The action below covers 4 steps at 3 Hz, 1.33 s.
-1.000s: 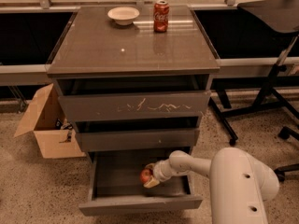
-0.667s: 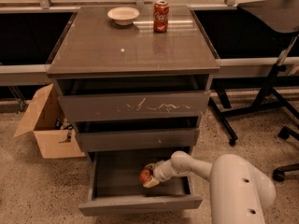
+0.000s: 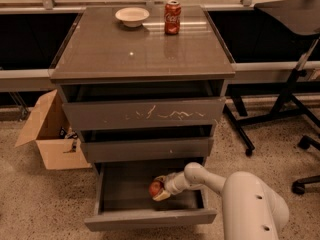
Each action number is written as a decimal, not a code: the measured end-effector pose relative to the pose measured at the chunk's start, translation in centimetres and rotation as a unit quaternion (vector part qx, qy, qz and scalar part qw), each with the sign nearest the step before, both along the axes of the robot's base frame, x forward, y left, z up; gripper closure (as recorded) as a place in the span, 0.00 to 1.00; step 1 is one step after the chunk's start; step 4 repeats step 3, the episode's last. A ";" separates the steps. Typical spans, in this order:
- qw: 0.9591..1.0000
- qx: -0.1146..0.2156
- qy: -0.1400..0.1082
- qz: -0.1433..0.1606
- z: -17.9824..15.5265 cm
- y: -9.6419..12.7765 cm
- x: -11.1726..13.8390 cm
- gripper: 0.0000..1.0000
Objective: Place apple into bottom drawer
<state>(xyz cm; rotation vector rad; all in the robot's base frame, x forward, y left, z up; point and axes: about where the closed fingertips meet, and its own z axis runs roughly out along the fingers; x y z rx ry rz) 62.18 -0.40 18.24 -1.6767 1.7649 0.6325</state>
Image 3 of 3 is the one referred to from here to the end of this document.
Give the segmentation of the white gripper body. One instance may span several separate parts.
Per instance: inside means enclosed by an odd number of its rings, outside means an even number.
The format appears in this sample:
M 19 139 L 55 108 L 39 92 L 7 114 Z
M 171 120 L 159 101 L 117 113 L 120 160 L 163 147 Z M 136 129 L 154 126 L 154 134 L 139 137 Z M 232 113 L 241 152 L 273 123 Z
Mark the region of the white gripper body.
M 178 186 L 177 179 L 177 173 L 171 173 L 164 178 L 164 190 L 170 195 L 177 195 L 181 193 L 181 189 Z

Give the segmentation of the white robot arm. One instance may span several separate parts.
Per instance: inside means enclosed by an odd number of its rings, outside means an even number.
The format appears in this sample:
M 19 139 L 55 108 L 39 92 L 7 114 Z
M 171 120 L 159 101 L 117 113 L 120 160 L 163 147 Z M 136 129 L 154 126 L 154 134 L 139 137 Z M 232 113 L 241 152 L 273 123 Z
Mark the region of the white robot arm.
M 279 240 L 279 231 L 289 221 L 289 208 L 278 193 L 249 172 L 224 178 L 191 162 L 181 172 L 156 177 L 149 194 L 154 201 L 162 201 L 202 187 L 221 197 L 224 240 Z

